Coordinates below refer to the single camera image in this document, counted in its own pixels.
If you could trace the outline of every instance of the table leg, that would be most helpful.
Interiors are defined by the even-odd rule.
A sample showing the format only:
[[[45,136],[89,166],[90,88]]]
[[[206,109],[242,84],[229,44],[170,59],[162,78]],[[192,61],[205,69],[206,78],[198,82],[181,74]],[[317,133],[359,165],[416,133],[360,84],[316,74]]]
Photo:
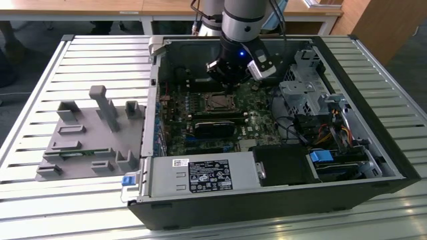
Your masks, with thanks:
[[[152,16],[141,16],[140,22],[141,22],[141,28],[144,30],[144,35],[153,35],[153,27],[152,27]]]
[[[325,21],[321,24],[320,30],[319,30],[319,35],[329,35],[335,22],[336,22],[337,17],[331,16],[325,19]]]

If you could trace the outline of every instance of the blue latch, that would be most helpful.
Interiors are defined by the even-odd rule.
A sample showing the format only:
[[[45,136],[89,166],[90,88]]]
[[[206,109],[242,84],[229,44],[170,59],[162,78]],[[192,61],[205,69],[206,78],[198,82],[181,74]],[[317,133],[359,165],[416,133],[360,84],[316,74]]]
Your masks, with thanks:
[[[311,161],[315,162],[331,162],[333,161],[331,152],[328,150],[319,150],[309,153]]]
[[[136,185],[136,176],[124,176],[121,179],[121,186],[133,186]]]

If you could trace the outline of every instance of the power supply label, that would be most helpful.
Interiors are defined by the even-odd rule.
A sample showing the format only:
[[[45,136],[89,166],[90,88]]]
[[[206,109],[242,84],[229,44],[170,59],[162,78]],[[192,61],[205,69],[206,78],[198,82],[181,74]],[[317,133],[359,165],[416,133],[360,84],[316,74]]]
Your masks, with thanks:
[[[228,160],[188,162],[188,180],[193,194],[232,190]]]

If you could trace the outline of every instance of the metal rail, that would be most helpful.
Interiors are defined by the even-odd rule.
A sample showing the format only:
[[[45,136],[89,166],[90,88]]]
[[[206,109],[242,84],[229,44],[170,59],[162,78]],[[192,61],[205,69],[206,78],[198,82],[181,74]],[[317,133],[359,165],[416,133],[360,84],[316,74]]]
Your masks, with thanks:
[[[425,235],[425,113],[357,41],[345,36],[323,40],[424,178],[420,182],[347,211],[149,231],[120,201],[120,176],[33,181],[60,100],[76,99],[80,108],[94,107],[88,91],[92,84],[102,84],[114,106],[129,99],[146,102],[148,37],[76,36],[60,43],[0,150],[0,239],[359,240]]]

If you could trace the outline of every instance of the floor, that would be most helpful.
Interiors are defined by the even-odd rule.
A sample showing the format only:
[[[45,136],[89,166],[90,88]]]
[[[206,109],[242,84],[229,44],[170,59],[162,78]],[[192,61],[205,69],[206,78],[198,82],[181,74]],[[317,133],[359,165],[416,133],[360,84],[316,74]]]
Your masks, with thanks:
[[[89,22],[53,22],[52,29],[48,30],[50,24],[46,22],[13,22],[16,29],[16,37],[28,48],[24,61],[14,66],[18,73],[17,82],[4,88],[0,88],[0,145],[2,144],[9,130],[13,126],[16,118],[26,102],[28,96],[37,84],[56,46],[62,35],[74,34],[84,35],[90,32],[93,25]],[[142,34],[141,24],[138,22],[124,22],[125,31],[120,30],[118,23],[114,22],[110,34]],[[188,32],[188,26],[164,26],[157,23],[154,29],[161,34],[172,34],[172,32]],[[4,39],[0,35],[0,46],[4,45]],[[419,26],[417,34],[412,36],[393,59],[385,66],[391,75],[395,77],[413,100],[427,111],[427,21]],[[22,93],[13,95],[2,95],[5,93]]]

